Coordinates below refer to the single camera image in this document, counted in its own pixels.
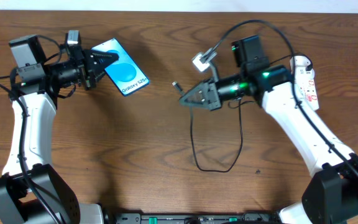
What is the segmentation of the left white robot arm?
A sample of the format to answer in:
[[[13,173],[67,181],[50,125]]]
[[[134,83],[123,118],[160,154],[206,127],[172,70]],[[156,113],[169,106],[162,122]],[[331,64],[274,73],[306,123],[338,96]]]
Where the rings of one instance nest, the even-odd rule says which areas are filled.
[[[40,47],[12,47],[17,63],[7,89],[14,110],[10,156],[0,176],[0,220],[3,223],[108,223],[98,203],[80,203],[52,166],[52,126],[62,88],[95,87],[115,52],[62,47],[66,62],[48,64]]]

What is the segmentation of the white power strip socket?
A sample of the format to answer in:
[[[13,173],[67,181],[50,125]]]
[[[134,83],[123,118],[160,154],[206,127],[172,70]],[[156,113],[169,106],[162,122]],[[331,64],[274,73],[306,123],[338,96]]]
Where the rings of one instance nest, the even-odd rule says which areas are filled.
[[[290,66],[291,72],[295,76],[295,83],[303,98],[314,111],[318,110],[318,95],[314,82],[315,72],[311,59],[305,54],[297,53],[290,59]]]

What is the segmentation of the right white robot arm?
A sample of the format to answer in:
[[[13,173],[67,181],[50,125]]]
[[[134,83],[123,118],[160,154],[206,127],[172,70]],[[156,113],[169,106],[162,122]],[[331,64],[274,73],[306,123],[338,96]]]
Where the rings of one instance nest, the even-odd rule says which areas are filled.
[[[358,216],[358,155],[304,101],[286,67],[213,77],[180,95],[182,105],[211,111],[224,101],[251,96],[284,130],[311,181],[300,202],[278,211],[282,223],[345,223]]]

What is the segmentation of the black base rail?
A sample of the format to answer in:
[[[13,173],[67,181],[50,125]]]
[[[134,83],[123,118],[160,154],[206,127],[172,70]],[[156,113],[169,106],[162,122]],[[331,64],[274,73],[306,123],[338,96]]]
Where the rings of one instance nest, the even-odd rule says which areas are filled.
[[[108,224],[218,224],[218,223],[282,223],[272,213],[250,212],[245,214],[141,214],[118,213],[105,215]]]

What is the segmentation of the blue Samsung smartphone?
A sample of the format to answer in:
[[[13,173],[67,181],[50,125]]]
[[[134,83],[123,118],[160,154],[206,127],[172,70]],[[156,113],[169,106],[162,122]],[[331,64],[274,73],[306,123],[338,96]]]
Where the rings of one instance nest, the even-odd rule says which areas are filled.
[[[129,96],[150,83],[145,73],[115,38],[94,46],[92,50],[114,53],[119,59],[105,68],[107,76],[123,96]]]

